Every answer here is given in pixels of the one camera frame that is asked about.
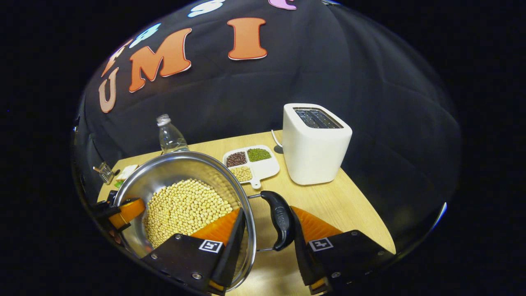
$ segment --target white cable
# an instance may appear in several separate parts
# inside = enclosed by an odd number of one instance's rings
[[[278,139],[276,139],[276,135],[274,135],[274,130],[270,130],[270,131],[272,132],[272,137],[274,138],[274,141],[276,142],[276,144],[278,144],[278,146],[283,148],[283,146],[278,142]]]

